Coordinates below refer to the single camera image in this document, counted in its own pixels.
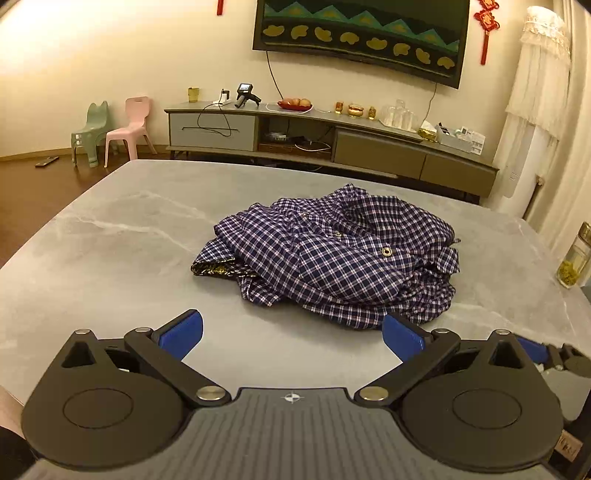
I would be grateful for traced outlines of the red chinese knot ornament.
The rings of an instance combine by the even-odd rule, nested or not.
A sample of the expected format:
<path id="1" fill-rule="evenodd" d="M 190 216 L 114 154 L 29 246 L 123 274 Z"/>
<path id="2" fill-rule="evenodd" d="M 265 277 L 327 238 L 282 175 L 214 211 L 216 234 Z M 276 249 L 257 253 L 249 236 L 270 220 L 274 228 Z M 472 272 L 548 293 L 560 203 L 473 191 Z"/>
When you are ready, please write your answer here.
<path id="1" fill-rule="evenodd" d="M 500 29 L 500 23 L 496 20 L 494 12 L 500 8 L 496 0 L 479 0 L 480 10 L 474 14 L 474 18 L 479 22 L 483 31 L 483 46 L 480 64 L 485 66 L 487 63 L 490 35 L 492 32 Z"/>

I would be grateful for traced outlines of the red fruit plate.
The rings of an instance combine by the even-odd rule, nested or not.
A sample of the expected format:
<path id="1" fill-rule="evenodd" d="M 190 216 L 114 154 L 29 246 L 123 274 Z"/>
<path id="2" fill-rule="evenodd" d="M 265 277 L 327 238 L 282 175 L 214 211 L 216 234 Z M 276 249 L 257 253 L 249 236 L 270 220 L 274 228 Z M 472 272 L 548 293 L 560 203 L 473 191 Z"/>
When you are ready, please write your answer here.
<path id="1" fill-rule="evenodd" d="M 283 98 L 277 105 L 283 110 L 294 112 L 307 112 L 312 108 L 311 101 L 307 98 Z"/>

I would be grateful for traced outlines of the black handheld scanner gun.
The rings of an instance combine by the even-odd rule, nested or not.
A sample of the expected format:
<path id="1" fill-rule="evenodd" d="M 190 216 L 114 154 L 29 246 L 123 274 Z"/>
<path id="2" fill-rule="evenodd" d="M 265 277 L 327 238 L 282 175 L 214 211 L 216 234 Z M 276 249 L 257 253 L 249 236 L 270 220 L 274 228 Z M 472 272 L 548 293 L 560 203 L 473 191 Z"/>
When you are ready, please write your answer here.
<path id="1" fill-rule="evenodd" d="M 235 108 L 240 109 L 245 107 L 245 104 L 249 101 L 252 101 L 256 106 L 260 105 L 262 99 L 256 94 L 253 93 L 253 85 L 251 83 L 240 83 L 238 85 L 238 90 L 236 90 L 236 100 L 235 100 Z"/>

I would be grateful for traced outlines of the golden ornament set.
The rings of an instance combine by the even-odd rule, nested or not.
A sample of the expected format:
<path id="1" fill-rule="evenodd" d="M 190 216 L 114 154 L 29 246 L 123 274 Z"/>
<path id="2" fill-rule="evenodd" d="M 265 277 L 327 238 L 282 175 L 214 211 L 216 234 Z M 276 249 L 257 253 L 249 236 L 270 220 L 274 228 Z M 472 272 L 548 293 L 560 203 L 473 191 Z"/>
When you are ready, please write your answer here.
<path id="1" fill-rule="evenodd" d="M 349 117 L 355 118 L 367 118 L 374 120 L 377 115 L 377 111 L 374 107 L 365 108 L 358 104 L 349 103 L 346 105 L 344 102 L 335 103 L 335 114 L 347 114 Z"/>

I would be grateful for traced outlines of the blue plaid shirt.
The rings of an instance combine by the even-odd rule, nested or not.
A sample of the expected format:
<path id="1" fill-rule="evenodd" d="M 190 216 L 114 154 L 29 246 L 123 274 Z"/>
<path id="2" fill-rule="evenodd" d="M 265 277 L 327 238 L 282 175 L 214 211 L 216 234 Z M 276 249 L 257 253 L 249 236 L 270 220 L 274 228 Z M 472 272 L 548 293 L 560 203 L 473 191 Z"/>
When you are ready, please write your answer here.
<path id="1" fill-rule="evenodd" d="M 195 276 L 238 283 L 242 298 L 290 301 L 339 325 L 380 328 L 400 313 L 416 325 L 447 311 L 460 271 L 452 226 L 396 196 L 348 184 L 320 198 L 256 203 L 214 227 Z"/>

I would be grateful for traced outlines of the glass tea bottle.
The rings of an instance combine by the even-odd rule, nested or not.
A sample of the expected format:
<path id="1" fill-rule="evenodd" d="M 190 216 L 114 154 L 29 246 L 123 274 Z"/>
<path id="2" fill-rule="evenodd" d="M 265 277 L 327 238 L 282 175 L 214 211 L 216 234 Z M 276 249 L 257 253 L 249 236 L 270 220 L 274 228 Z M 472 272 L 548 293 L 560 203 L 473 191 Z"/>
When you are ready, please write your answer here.
<path id="1" fill-rule="evenodd" d="M 572 288 L 579 282 L 589 263 L 591 248 L 590 233 L 590 224 L 583 222 L 575 240 L 557 269 L 556 278 L 567 289 Z"/>

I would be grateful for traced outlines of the remote control on floor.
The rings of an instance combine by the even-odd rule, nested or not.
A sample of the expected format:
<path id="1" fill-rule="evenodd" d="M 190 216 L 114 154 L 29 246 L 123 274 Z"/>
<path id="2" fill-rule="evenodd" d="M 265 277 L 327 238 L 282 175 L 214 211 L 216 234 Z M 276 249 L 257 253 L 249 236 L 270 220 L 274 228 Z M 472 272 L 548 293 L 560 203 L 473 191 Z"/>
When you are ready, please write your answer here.
<path id="1" fill-rule="evenodd" d="M 52 163 L 56 162 L 59 159 L 59 156 L 51 156 L 47 157 L 46 159 L 38 162 L 35 164 L 36 168 L 46 168 L 47 166 L 51 165 Z"/>

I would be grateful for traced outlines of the long grey tv cabinet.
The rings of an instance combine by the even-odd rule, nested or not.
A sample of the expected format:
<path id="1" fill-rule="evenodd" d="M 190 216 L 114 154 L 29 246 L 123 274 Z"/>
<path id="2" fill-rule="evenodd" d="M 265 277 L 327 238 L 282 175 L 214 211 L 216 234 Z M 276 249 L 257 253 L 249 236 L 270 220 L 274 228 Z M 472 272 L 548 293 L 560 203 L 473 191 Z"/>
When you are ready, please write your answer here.
<path id="1" fill-rule="evenodd" d="M 317 109 L 198 102 L 168 107 L 165 113 L 172 155 L 235 156 L 356 171 L 474 200 L 489 196 L 498 172 L 475 154 L 417 133 Z"/>

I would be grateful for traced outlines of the white box on cabinet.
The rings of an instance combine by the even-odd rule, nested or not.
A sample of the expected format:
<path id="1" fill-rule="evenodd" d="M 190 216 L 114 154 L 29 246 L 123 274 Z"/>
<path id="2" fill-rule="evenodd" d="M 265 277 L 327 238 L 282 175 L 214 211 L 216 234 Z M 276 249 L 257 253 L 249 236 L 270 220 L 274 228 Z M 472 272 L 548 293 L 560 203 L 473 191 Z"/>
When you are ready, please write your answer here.
<path id="1" fill-rule="evenodd" d="M 479 132 L 466 127 L 451 129 L 442 123 L 436 125 L 436 132 L 441 145 L 475 155 L 483 153 L 486 137 Z"/>

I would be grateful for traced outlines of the yellow cup on cabinet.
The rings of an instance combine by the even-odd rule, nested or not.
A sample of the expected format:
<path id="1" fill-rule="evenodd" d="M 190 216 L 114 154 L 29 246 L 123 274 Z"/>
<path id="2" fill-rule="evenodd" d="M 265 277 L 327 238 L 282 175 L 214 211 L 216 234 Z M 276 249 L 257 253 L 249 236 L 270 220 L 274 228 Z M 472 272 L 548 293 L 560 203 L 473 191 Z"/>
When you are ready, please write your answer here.
<path id="1" fill-rule="evenodd" d="M 187 100 L 189 103 L 197 103 L 199 100 L 199 89 L 196 87 L 189 87 L 187 89 Z"/>

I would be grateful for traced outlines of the white lace-covered air conditioner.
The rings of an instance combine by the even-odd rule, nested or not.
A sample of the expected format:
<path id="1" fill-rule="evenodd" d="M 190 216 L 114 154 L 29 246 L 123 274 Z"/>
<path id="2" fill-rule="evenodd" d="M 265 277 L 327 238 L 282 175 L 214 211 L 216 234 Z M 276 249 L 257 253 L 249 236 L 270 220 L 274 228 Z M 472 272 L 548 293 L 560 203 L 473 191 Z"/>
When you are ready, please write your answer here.
<path id="1" fill-rule="evenodd" d="M 488 208 L 524 216 L 563 132 L 571 70 L 567 24 L 540 6 L 527 10 L 521 52 L 493 165 Z"/>

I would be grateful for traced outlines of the wall-mounted television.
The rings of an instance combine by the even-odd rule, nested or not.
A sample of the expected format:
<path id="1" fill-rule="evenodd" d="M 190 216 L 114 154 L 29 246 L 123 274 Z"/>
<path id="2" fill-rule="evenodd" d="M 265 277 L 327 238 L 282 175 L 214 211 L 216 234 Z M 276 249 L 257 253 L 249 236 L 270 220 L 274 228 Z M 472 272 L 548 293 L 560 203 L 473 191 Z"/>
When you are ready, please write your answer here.
<path id="1" fill-rule="evenodd" d="M 466 0 L 266 0 L 252 48 L 375 64 L 457 89 L 467 43 Z"/>

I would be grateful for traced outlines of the clear glass cups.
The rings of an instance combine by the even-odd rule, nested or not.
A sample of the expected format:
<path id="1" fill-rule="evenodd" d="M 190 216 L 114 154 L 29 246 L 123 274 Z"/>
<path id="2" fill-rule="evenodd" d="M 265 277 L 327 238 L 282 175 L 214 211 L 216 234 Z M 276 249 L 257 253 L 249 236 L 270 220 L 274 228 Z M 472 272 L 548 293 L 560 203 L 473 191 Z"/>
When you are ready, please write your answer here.
<path id="1" fill-rule="evenodd" d="M 417 115 L 407 108 L 402 99 L 398 99 L 394 105 L 384 106 L 378 118 L 384 126 L 394 129 L 417 132 L 420 127 Z"/>

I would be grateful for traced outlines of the green plastic child chair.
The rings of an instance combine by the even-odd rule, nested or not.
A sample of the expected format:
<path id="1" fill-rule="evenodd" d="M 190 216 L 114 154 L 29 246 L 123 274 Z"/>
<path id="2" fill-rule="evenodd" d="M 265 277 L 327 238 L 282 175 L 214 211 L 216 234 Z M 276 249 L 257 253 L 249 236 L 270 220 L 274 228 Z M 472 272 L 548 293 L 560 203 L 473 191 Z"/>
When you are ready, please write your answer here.
<path id="1" fill-rule="evenodd" d="M 72 164 L 77 166 L 77 153 L 83 150 L 91 168 L 98 165 L 98 147 L 105 145 L 106 134 L 112 129 L 107 101 L 91 103 L 87 109 L 86 123 L 70 136 Z"/>

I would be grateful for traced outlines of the pink plastic child chair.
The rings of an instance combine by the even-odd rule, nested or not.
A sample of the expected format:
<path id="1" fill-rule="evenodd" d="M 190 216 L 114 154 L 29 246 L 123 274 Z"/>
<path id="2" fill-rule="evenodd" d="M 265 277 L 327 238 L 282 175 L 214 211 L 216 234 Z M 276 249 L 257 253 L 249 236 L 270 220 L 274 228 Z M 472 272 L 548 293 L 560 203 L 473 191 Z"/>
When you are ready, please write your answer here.
<path id="1" fill-rule="evenodd" d="M 146 118 L 151 110 L 151 99 L 147 96 L 131 97 L 125 101 L 125 113 L 129 121 L 127 126 L 111 130 L 106 133 L 104 167 L 108 167 L 110 145 L 115 141 L 122 141 L 126 146 L 128 158 L 136 160 L 137 141 L 143 138 L 153 155 L 157 151 L 146 129 Z"/>

